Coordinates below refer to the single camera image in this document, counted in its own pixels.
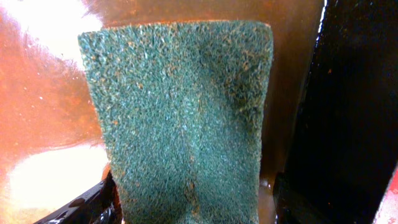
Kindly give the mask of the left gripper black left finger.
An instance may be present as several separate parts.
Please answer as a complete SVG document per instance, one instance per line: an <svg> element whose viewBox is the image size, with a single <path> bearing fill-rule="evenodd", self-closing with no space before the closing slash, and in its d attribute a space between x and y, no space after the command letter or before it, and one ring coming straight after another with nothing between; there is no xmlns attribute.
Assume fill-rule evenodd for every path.
<svg viewBox="0 0 398 224"><path fill-rule="evenodd" d="M35 224L121 224L122 220L116 184L109 173L100 183Z"/></svg>

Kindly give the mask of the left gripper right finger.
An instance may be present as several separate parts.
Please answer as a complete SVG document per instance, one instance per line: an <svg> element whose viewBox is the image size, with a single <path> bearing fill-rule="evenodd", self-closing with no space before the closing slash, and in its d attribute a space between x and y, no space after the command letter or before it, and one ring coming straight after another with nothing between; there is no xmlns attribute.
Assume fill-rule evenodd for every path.
<svg viewBox="0 0 398 224"><path fill-rule="evenodd" d="M278 172L272 190L277 224L327 224L329 219L290 187L289 179Z"/></svg>

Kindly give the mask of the green yellow sponge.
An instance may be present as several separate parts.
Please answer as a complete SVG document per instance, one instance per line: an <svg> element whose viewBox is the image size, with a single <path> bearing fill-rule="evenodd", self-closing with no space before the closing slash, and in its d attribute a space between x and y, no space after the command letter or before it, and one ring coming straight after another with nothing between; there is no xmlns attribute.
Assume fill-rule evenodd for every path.
<svg viewBox="0 0 398 224"><path fill-rule="evenodd" d="M273 58L259 21L78 36L126 223L257 223Z"/></svg>

